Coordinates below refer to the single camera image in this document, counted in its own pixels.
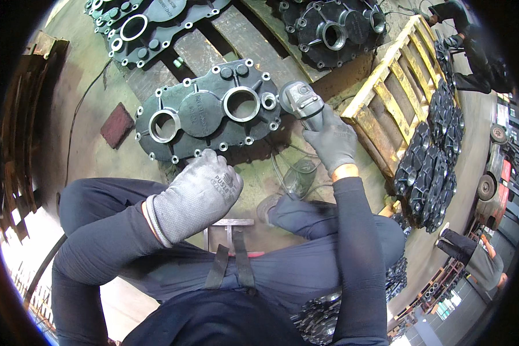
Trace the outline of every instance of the tire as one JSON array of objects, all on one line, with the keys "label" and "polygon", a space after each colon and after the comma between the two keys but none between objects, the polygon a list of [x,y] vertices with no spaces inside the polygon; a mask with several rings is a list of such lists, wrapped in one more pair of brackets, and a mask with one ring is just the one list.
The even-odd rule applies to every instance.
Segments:
[{"label": "tire", "polygon": [[481,200],[489,200],[494,196],[494,190],[496,190],[496,184],[494,179],[488,174],[480,177],[479,185],[477,186],[477,195]]},{"label": "tire", "polygon": [[504,128],[500,125],[492,125],[492,127],[490,128],[490,138],[494,143],[507,143],[507,137],[505,136]]}]

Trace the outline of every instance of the yellow wooden pallet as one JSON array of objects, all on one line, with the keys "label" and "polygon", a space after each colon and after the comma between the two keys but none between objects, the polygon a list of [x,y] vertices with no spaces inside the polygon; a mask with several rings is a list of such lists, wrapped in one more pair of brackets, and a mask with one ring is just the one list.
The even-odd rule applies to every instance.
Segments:
[{"label": "yellow wooden pallet", "polygon": [[427,22],[413,16],[341,114],[388,178],[394,177],[415,127],[427,119],[438,82],[445,79],[435,40]]}]

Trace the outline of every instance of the white shoe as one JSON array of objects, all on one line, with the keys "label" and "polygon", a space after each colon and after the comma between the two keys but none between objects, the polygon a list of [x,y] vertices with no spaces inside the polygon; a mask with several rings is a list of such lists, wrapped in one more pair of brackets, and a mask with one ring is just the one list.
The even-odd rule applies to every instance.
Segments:
[{"label": "white shoe", "polygon": [[438,237],[439,237],[439,238],[442,237],[442,233],[443,233],[446,229],[448,229],[449,226],[450,226],[450,223],[449,223],[449,222],[446,222],[446,223],[444,224],[444,227],[440,230],[440,232],[438,232]]}]

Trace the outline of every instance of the worker in black clothing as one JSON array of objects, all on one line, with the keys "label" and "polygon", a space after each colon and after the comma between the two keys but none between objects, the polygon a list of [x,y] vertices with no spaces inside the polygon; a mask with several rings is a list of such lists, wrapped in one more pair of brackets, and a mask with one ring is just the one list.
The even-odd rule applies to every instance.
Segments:
[{"label": "worker in black clothing", "polygon": [[[334,182],[338,208],[286,198],[272,208],[264,203],[268,222],[310,241],[250,259],[249,267],[224,257],[222,247],[214,255],[184,241],[223,218],[242,191],[241,177],[212,150],[168,187],[116,178],[68,185],[60,202],[68,239],[52,267],[60,345],[107,343],[99,287],[116,276],[162,301],[123,345],[309,344],[288,314],[339,287],[333,343],[388,345],[385,271],[403,253],[402,230],[371,213],[349,125],[325,106],[322,131],[304,136]],[[298,219],[304,212],[310,217]]]},{"label": "worker in black clothing", "polygon": [[435,245],[443,252],[465,265],[465,269],[473,275],[475,281],[486,291],[494,287],[502,289],[507,282],[503,273],[504,261],[496,253],[484,234],[480,237],[486,250],[476,241],[452,231],[450,223],[446,223],[438,234]]},{"label": "worker in black clothing", "polygon": [[464,48],[465,56],[473,72],[470,75],[454,73],[456,88],[465,91],[490,93],[512,93],[514,86],[507,71],[505,61],[499,54],[496,44],[477,25],[471,24],[465,10],[457,1],[448,1],[429,7],[432,16],[419,9],[429,26],[453,19],[457,34],[444,39],[446,48]]}]

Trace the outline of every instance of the black strap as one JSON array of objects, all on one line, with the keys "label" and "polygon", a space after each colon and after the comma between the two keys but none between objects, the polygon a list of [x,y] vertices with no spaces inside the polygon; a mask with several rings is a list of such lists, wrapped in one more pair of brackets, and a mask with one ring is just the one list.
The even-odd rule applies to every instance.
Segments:
[{"label": "black strap", "polygon": [[249,289],[249,294],[254,295],[256,293],[256,284],[254,283],[254,275],[252,274],[248,252],[246,252],[246,247],[244,246],[244,235],[242,232],[232,233],[232,244],[235,246],[238,282],[241,286]]},{"label": "black strap", "polygon": [[219,244],[215,254],[214,263],[211,266],[204,289],[219,289],[225,277],[225,270],[228,263],[228,248]]}]

